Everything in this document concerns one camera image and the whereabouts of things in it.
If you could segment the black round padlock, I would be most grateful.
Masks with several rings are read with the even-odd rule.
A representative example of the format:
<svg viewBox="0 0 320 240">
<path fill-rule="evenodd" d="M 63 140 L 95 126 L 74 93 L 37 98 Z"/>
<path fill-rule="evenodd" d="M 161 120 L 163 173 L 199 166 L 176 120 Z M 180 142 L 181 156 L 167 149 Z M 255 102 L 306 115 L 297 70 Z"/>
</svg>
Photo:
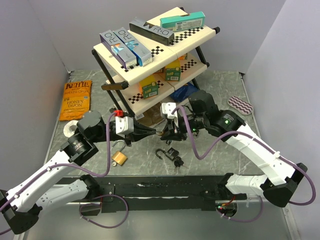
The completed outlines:
<svg viewBox="0 0 320 240">
<path fill-rule="evenodd" d="M 170 148 L 169 150 L 167 150 L 167 151 L 165 151 L 165 150 L 163 150 L 163 149 L 161 149 L 161 148 L 158 148 L 158 149 L 156 149 L 155 150 L 155 155 L 159 158 L 159 159 L 163 159 L 159 154 L 158 154 L 158 152 L 161 152 L 161 153 L 163 153 L 168 159 L 170 159 L 171 161 L 174 161 L 174 159 L 176 158 L 176 157 L 178 157 L 179 156 L 179 151 L 177 151 L 177 150 L 175 150 L 174 148 Z"/>
</svg>

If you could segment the purple R+O box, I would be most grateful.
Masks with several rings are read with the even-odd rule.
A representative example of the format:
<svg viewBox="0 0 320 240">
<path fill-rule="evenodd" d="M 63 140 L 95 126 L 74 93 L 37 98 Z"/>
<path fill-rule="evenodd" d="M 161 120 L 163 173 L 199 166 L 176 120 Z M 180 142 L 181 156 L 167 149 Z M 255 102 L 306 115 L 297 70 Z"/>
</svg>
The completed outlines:
<svg viewBox="0 0 320 240">
<path fill-rule="evenodd" d="M 114 34 L 107 30 L 99 34 L 101 43 L 112 53 L 112 55 L 125 68 L 129 69 L 137 64 L 137 57 L 132 51 Z"/>
</svg>

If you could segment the black-headed key bunch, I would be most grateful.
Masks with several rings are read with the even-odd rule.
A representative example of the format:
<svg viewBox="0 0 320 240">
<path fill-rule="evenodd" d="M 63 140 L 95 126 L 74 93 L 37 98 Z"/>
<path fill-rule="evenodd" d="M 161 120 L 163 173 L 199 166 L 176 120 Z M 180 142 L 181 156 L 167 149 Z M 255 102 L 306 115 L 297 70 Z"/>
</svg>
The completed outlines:
<svg viewBox="0 0 320 240">
<path fill-rule="evenodd" d="M 184 168 L 187 168 L 189 169 L 188 166 L 185 165 L 185 162 L 182 160 L 181 157 L 179 156 L 176 156 L 174 159 L 173 159 L 173 164 L 175 166 L 174 170 L 175 171 L 178 171 L 180 167 L 184 167 Z"/>
</svg>

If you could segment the purple wavy sponge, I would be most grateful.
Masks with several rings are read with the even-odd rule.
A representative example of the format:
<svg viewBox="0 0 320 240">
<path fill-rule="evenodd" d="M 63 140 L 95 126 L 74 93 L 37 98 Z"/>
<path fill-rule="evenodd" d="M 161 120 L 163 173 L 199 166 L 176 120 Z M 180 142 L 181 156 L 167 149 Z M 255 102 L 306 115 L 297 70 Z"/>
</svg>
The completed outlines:
<svg viewBox="0 0 320 240">
<path fill-rule="evenodd" d="M 252 114 L 254 111 L 254 107 L 250 103 L 243 101 L 237 96 L 229 97 L 227 103 L 229 106 L 236 109 L 238 112 L 245 116 Z"/>
</svg>

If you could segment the green yellow box front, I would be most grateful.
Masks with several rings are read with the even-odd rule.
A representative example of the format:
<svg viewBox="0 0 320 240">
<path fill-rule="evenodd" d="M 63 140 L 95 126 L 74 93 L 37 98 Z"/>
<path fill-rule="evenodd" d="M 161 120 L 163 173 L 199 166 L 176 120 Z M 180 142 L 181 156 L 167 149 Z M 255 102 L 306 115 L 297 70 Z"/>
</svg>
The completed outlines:
<svg viewBox="0 0 320 240">
<path fill-rule="evenodd" d="M 159 93 L 159 86 L 153 74 L 141 80 L 138 85 L 144 99 L 155 97 Z"/>
</svg>

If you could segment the brown packaged item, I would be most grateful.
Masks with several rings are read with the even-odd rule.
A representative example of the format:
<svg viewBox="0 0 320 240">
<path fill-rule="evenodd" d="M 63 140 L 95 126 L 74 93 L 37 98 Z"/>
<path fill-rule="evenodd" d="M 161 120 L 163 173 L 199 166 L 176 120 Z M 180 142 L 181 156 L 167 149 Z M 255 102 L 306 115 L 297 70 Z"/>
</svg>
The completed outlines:
<svg viewBox="0 0 320 240">
<path fill-rule="evenodd" d="M 141 115 L 137 116 L 136 117 L 137 121 L 146 127 L 159 124 L 164 120 L 161 117 L 160 107 L 161 107 L 160 103 L 152 106 L 151 108 L 143 112 Z"/>
</svg>

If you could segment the blue R+O box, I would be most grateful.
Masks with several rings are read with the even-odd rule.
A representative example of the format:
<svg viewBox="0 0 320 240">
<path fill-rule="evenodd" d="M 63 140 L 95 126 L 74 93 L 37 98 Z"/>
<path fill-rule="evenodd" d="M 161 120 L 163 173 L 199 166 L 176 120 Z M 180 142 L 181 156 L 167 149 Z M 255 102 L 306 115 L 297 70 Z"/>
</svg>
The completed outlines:
<svg viewBox="0 0 320 240">
<path fill-rule="evenodd" d="M 124 27 L 114 30 L 113 33 L 131 50 L 136 56 L 140 67 L 153 62 L 152 53 L 137 38 L 129 33 Z"/>
</svg>

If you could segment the dark grey R+O box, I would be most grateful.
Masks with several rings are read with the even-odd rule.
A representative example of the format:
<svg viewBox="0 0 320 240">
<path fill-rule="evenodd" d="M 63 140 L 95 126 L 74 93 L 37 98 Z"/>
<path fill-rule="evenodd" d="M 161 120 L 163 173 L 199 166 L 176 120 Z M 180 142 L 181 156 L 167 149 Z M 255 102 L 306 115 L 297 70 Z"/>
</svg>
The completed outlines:
<svg viewBox="0 0 320 240">
<path fill-rule="evenodd" d="M 129 22 L 129 29 L 136 34 L 165 46 L 169 46 L 170 43 L 175 39 L 175 34 L 173 31 L 151 24 L 137 17 Z"/>
</svg>

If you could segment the white tape roll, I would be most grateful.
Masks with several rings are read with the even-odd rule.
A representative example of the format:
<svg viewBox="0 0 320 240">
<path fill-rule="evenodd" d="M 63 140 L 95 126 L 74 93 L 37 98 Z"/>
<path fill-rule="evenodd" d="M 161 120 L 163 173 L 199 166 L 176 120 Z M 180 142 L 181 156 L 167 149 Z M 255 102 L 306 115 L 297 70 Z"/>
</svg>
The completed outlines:
<svg viewBox="0 0 320 240">
<path fill-rule="evenodd" d="M 63 134 L 65 137 L 70 138 L 72 137 L 77 129 L 78 120 L 71 120 L 69 121 L 63 128 Z"/>
</svg>

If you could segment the orange Kettle chips bag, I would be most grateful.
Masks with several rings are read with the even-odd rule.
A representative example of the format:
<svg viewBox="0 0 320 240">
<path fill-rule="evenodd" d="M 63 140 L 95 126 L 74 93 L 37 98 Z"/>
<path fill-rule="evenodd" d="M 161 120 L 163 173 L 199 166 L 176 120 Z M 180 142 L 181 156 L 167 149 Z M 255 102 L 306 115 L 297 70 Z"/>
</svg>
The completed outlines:
<svg viewBox="0 0 320 240">
<path fill-rule="evenodd" d="M 59 121 L 79 120 L 90 110 L 92 81 L 75 81 L 64 85 Z"/>
</svg>

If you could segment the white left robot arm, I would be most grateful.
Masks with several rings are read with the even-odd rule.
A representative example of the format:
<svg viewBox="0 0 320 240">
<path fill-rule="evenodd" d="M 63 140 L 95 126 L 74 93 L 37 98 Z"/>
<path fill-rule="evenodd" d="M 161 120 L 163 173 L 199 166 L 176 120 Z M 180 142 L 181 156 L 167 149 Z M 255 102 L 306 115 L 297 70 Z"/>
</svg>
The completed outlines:
<svg viewBox="0 0 320 240">
<path fill-rule="evenodd" d="M 41 214 L 69 202 L 95 200 L 100 194 L 96 177 L 105 177 L 111 167 L 107 151 L 107 167 L 97 174 L 82 165 L 98 153 L 96 143 L 124 140 L 137 142 L 156 134 L 156 129 L 140 124 L 128 113 L 116 110 L 107 122 L 98 111 L 86 112 L 76 124 L 74 134 L 55 155 L 24 182 L 0 192 L 0 212 L 10 231 L 19 235 L 32 228 Z"/>
</svg>

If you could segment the teal toothpaste box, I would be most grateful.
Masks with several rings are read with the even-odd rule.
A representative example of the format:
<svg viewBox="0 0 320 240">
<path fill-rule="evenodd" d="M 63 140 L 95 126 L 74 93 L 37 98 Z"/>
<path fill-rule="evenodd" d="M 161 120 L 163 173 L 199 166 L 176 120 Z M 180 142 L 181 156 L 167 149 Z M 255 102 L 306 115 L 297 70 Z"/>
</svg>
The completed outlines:
<svg viewBox="0 0 320 240">
<path fill-rule="evenodd" d="M 160 19 L 160 26 L 172 32 L 180 32 L 188 29 L 201 28 L 205 23 L 205 14 L 202 11 L 185 15 L 175 15 Z"/>
</svg>

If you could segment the cream three-tier shelf rack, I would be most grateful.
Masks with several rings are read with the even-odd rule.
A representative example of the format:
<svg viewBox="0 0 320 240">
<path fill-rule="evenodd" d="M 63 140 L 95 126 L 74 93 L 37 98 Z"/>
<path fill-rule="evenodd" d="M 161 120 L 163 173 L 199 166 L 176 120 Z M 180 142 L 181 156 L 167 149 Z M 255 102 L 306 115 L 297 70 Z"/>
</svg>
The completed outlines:
<svg viewBox="0 0 320 240">
<path fill-rule="evenodd" d="M 114 107 L 136 116 L 165 100 L 183 85 L 189 82 L 192 82 L 195 87 L 198 85 L 195 78 L 210 65 L 206 61 L 200 46 L 219 32 L 219 27 L 210 28 L 206 25 L 175 32 L 174 41 L 169 46 L 134 33 L 133 36 L 152 52 L 153 61 L 147 66 L 136 65 L 128 69 L 123 68 L 102 43 L 95 45 L 91 52 L 106 75 L 107 84 L 121 84 L 124 81 L 128 83 L 128 87 L 125 89 L 108 91 Z M 184 54 L 187 54 L 188 58 L 180 62 L 180 81 L 165 81 L 157 71 Z M 155 75 L 158 94 L 144 98 L 140 93 L 139 82 L 152 74 Z"/>
</svg>

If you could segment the blue snack bag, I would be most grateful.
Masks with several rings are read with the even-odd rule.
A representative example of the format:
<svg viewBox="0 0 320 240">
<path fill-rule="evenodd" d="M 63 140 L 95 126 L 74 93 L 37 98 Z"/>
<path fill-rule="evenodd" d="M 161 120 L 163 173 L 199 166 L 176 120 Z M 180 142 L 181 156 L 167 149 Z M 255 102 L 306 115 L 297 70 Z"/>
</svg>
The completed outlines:
<svg viewBox="0 0 320 240">
<path fill-rule="evenodd" d="M 193 93 L 196 93 L 199 89 L 195 87 L 191 83 L 187 83 L 180 87 L 179 89 L 175 90 L 169 97 L 176 103 L 180 103 L 187 99 Z"/>
</svg>

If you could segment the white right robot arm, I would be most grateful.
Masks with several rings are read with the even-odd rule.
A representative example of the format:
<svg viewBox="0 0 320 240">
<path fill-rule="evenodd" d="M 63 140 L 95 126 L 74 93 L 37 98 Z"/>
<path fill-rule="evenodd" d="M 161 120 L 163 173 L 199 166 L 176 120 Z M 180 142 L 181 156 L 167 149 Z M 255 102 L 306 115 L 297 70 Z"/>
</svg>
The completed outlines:
<svg viewBox="0 0 320 240">
<path fill-rule="evenodd" d="M 162 103 L 161 116 L 167 120 L 161 139 L 184 141 L 190 138 L 197 159 L 204 159 L 209 152 L 199 155 L 193 134 L 205 129 L 217 141 L 223 141 L 244 154 L 262 172 L 262 175 L 239 175 L 228 173 L 218 187 L 223 199 L 246 194 L 264 197 L 277 207 L 290 203 L 307 167 L 284 158 L 260 139 L 250 126 L 235 112 L 220 110 L 210 93 L 200 90 L 188 98 L 190 114 L 174 102 Z"/>
</svg>

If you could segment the large brass padlock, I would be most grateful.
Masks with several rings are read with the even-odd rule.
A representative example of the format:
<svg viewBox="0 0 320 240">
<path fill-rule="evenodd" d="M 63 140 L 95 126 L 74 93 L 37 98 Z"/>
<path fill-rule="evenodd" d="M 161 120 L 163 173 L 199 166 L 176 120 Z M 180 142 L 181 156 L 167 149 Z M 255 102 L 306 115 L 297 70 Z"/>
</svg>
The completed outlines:
<svg viewBox="0 0 320 240">
<path fill-rule="evenodd" d="M 112 159 L 112 166 L 116 167 L 117 165 L 122 166 L 128 159 L 128 157 L 123 154 L 123 150 L 127 146 L 124 140 L 117 140 L 113 143 L 112 147 L 114 148 L 117 144 L 122 144 L 120 150 L 117 150 L 111 157 Z"/>
</svg>

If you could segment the green yellow box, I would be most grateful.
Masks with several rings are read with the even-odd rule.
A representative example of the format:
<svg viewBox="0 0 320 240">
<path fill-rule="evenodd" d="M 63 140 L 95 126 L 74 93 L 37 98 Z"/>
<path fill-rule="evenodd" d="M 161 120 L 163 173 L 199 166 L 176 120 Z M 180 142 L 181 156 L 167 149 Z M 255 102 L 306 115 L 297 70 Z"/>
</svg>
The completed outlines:
<svg viewBox="0 0 320 240">
<path fill-rule="evenodd" d="M 159 86 L 153 74 L 141 80 L 138 85 L 144 99 L 155 97 L 159 93 Z"/>
<path fill-rule="evenodd" d="M 164 67 L 164 80 L 167 82 L 179 82 L 181 79 L 180 60 L 176 59 Z"/>
</svg>

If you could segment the green yellow box rear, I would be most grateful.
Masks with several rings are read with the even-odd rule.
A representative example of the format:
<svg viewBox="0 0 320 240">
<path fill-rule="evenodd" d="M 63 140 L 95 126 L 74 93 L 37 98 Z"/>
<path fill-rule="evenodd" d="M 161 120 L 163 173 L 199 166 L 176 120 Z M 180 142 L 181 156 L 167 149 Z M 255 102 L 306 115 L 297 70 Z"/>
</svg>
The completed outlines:
<svg viewBox="0 0 320 240">
<path fill-rule="evenodd" d="M 167 82 L 179 82 L 181 79 L 180 60 L 176 59 L 164 67 L 164 80 Z"/>
</svg>

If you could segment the brown wooden-handled tool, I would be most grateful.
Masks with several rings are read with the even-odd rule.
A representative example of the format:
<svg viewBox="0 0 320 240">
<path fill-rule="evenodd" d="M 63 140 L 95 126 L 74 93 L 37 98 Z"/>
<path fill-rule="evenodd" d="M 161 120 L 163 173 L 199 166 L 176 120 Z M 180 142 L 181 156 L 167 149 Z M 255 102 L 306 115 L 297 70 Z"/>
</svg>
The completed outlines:
<svg viewBox="0 0 320 240">
<path fill-rule="evenodd" d="M 117 83 L 110 83 L 110 84 L 103 84 L 101 89 L 104 91 L 117 91 L 117 90 L 125 90 L 129 87 L 129 83 L 126 81 L 117 82 Z"/>
</svg>

